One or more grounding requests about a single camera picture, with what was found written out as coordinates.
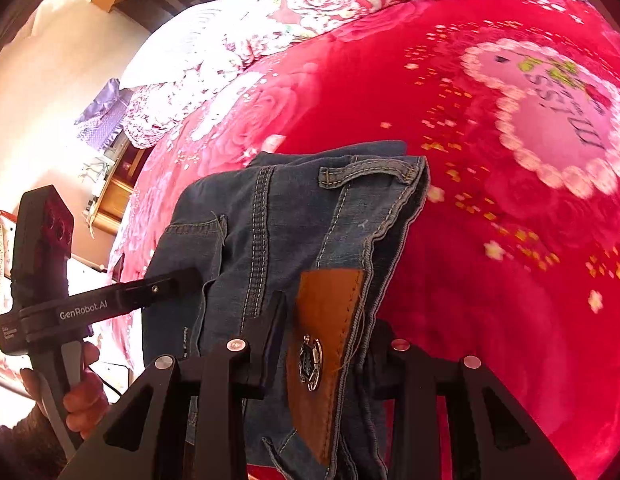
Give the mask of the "person left hand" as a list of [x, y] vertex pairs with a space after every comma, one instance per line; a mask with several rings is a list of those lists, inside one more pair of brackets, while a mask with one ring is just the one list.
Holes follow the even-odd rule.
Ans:
[[85, 342], [82, 352], [81, 382], [64, 396], [63, 404], [67, 411], [67, 428], [86, 440], [109, 411], [109, 402], [101, 378], [90, 370], [90, 366], [98, 361], [100, 350]]

